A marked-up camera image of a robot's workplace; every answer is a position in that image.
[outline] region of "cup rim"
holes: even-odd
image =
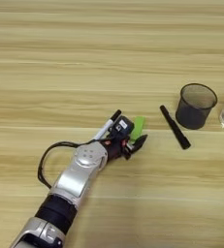
[[[184,93],[184,89],[185,89],[187,86],[191,86],[191,85],[198,85],[198,86],[202,86],[202,87],[208,89],[208,90],[213,94],[213,96],[214,96],[214,98],[215,98],[213,104],[212,104],[210,107],[207,107],[207,108],[196,107],[196,106],[193,106],[193,105],[189,104],[189,103],[185,100],[185,98],[184,98],[184,96],[183,96],[183,93]],[[188,84],[185,84],[185,85],[181,88],[181,90],[180,90],[180,99],[182,99],[186,105],[188,105],[188,106],[190,106],[190,107],[192,107],[192,108],[194,108],[194,109],[203,109],[203,110],[212,109],[212,108],[214,108],[214,107],[216,106],[216,104],[217,104],[217,96],[216,96],[216,93],[215,93],[210,87],[208,87],[208,86],[206,86],[206,85],[204,85],[204,84],[201,84],[201,83],[188,83]]]

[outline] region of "robotic arm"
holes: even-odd
[[[124,156],[128,160],[144,145],[147,136],[133,144],[129,142],[134,124],[120,114],[118,110],[93,140],[77,148],[70,166],[52,187],[43,181],[50,188],[48,196],[10,248],[63,247],[65,235],[98,171],[112,159]]]

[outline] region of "green object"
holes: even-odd
[[[131,133],[131,141],[134,142],[136,141],[142,133],[143,127],[144,127],[144,121],[145,118],[142,116],[137,116],[135,121],[134,121],[134,129]]]

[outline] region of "wooden table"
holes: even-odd
[[[219,103],[183,151],[175,116],[188,82]],[[144,149],[108,165],[66,248],[224,248],[224,0],[0,0],[0,248],[9,247],[48,189],[44,150],[89,140],[116,109],[146,118]],[[72,150],[48,159],[51,181]]]

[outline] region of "black marker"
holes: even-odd
[[[182,131],[178,128],[176,122],[171,118],[171,116],[169,115],[169,112],[167,111],[166,107],[164,105],[162,105],[160,107],[162,114],[164,115],[165,119],[167,120],[167,122],[169,123],[172,131],[174,132],[179,144],[181,145],[182,149],[187,149],[191,146],[190,142],[188,141],[188,139],[184,136],[184,134],[182,133]]]

